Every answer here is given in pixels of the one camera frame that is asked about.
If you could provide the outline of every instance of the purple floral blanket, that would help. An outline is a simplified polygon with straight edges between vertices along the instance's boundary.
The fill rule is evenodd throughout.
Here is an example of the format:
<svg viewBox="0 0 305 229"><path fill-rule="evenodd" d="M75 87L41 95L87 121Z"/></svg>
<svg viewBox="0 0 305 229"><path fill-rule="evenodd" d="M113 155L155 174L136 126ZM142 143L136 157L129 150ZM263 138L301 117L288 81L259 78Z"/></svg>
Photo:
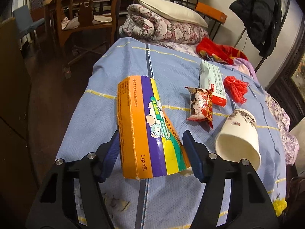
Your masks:
<svg viewBox="0 0 305 229"><path fill-rule="evenodd" d="M127 11L127 19L121 29L135 39L197 44L208 37L207 31L201 26L167 20L140 4L130 5Z"/></svg>

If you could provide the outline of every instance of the red snack wrapper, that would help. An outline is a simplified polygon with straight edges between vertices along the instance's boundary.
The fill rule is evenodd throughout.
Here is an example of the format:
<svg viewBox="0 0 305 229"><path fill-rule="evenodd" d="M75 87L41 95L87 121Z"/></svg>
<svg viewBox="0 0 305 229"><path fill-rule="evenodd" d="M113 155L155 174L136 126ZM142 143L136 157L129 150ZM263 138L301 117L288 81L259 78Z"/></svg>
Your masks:
<svg viewBox="0 0 305 229"><path fill-rule="evenodd" d="M191 111L189 121L207 120L213 129L212 90L186 87L191 93Z"/></svg>

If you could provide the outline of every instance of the white pillow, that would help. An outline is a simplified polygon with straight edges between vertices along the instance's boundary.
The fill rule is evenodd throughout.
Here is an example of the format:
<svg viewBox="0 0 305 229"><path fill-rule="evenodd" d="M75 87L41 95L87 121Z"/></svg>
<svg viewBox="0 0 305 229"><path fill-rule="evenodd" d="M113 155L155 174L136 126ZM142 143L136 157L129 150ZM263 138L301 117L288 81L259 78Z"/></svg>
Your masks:
<svg viewBox="0 0 305 229"><path fill-rule="evenodd" d="M205 20L188 7L164 0L138 0L139 3L157 13L158 15L172 21L185 22L190 24L208 27Z"/></svg>

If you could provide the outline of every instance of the orange medicine box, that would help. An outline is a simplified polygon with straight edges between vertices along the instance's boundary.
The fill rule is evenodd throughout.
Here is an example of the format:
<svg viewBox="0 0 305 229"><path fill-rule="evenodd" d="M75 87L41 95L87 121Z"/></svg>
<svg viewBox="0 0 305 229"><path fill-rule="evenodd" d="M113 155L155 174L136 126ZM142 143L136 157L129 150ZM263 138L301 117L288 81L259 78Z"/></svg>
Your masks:
<svg viewBox="0 0 305 229"><path fill-rule="evenodd" d="M160 177L190 167L152 78L129 76L118 84L117 119L124 177Z"/></svg>
<svg viewBox="0 0 305 229"><path fill-rule="evenodd" d="M197 3L195 10L219 21L221 24L224 24L227 19L223 12L201 2Z"/></svg>

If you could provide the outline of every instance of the red cloth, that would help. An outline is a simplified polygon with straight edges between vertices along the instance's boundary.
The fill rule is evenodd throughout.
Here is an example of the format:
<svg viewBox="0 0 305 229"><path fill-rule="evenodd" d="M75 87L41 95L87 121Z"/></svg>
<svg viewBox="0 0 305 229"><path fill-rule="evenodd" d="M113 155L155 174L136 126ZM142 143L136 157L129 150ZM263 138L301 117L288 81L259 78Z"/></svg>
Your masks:
<svg viewBox="0 0 305 229"><path fill-rule="evenodd" d="M203 59L224 64L233 65L234 58L242 58L248 61L246 55L240 50L228 45L215 44L209 38L203 38L196 47L196 52Z"/></svg>

